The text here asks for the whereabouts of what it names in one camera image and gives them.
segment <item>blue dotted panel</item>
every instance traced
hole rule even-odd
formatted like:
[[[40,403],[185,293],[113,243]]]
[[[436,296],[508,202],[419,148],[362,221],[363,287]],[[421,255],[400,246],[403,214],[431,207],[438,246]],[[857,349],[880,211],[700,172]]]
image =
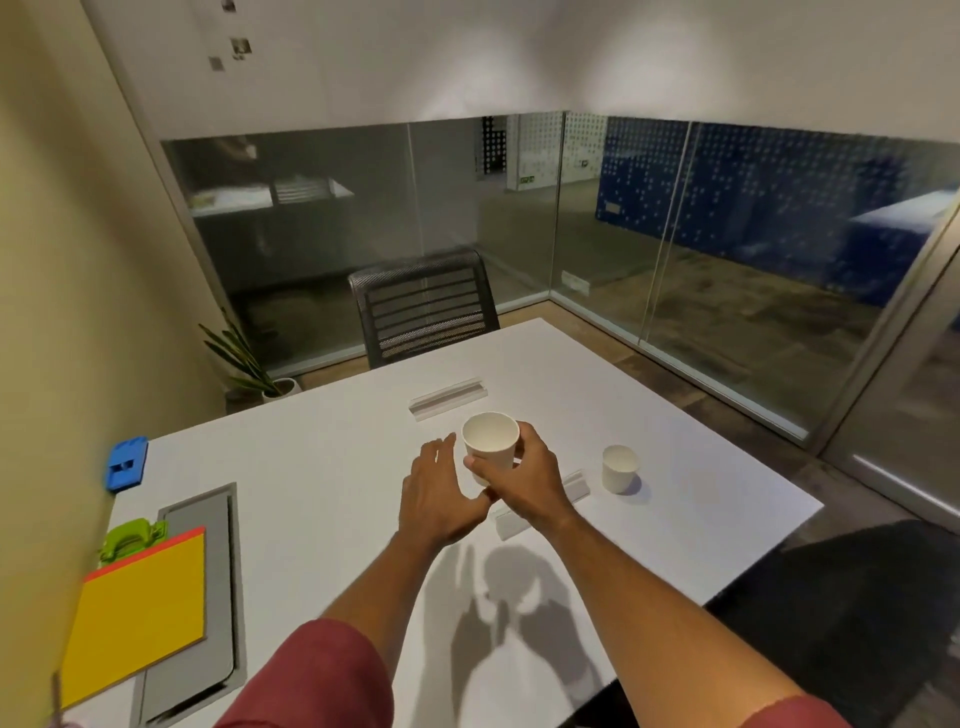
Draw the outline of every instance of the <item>blue dotted panel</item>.
[[[598,219],[660,237],[685,128],[610,120]],[[960,172],[957,145],[886,137],[699,124],[690,146],[674,242],[875,305],[929,230],[852,218],[955,189]]]

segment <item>wall socket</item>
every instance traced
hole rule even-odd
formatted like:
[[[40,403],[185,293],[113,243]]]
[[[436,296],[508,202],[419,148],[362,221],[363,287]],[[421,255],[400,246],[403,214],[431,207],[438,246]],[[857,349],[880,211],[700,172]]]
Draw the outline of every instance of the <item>wall socket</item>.
[[[569,271],[563,271],[560,273],[560,283],[574,291],[579,291],[585,296],[590,295],[590,281],[583,280],[579,276],[574,276]]]

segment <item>chair backrest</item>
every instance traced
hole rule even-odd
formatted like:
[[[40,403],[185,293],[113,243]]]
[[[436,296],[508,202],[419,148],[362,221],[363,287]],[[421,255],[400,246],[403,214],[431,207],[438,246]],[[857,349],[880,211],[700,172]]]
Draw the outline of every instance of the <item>chair backrest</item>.
[[[480,255],[458,248],[349,277],[371,369],[500,328]]]

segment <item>wooden floor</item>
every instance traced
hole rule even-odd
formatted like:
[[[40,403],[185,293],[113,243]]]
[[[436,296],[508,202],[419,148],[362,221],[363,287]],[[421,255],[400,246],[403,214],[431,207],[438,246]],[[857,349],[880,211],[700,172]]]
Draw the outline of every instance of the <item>wooden floor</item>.
[[[811,456],[736,409],[635,352],[601,329],[551,302],[536,303],[500,316],[503,327],[542,318],[592,352],[657,392],[684,412],[749,452],[821,502],[824,508],[787,540],[788,547],[914,518],[831,465]],[[304,389],[368,370],[366,358],[351,359],[299,377]],[[947,728],[960,725],[960,649],[952,647],[944,667],[893,724],[895,728]]]

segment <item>table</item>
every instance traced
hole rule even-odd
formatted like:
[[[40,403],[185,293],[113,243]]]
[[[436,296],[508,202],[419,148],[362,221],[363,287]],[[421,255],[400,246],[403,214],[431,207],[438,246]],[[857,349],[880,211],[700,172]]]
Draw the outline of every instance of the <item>table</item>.
[[[480,376],[481,400],[416,422],[410,400]],[[400,481],[426,440],[471,414],[533,423],[562,474],[583,469],[578,509],[647,568],[704,604],[820,504],[682,410],[537,319],[198,425],[150,444],[143,483],[110,525],[237,484],[248,674],[321,610],[396,528]],[[633,448],[642,488],[600,483],[610,444]],[[479,486],[460,463],[461,487]],[[441,554],[417,601],[394,682],[395,725],[553,728],[614,678],[586,608],[533,529],[492,519]],[[69,711],[127,728],[132,682]],[[237,692],[178,726],[210,726]]]

